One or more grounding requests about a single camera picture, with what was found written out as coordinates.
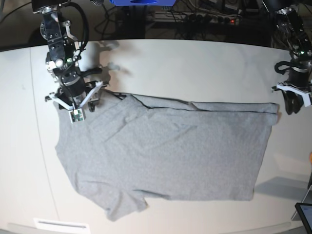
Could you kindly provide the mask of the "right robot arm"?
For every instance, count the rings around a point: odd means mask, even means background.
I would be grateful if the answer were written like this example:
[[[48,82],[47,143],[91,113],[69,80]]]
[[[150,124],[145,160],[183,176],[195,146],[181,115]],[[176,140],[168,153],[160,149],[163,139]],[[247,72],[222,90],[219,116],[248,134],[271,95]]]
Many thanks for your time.
[[[70,0],[33,0],[34,13],[42,14],[40,33],[47,41],[49,51],[46,56],[46,69],[53,81],[59,84],[57,92],[50,93],[45,100],[58,103],[61,109],[77,113],[87,105],[94,112],[98,103],[97,92],[102,81],[86,82],[85,77],[100,74],[99,67],[81,71],[78,61],[89,41],[89,25],[83,9]],[[62,7],[75,8],[82,18],[82,41],[71,33],[71,22],[61,13]]]

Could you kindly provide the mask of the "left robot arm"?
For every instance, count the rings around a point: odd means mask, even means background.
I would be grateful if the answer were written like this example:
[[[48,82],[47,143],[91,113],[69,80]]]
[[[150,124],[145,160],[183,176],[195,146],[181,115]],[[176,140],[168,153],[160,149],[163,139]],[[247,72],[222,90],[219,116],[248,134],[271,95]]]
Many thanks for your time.
[[[276,73],[288,78],[272,87],[281,91],[288,115],[312,105],[312,42],[304,30],[293,0],[264,0],[263,5],[273,17],[278,32],[286,42],[291,60],[275,64]]]

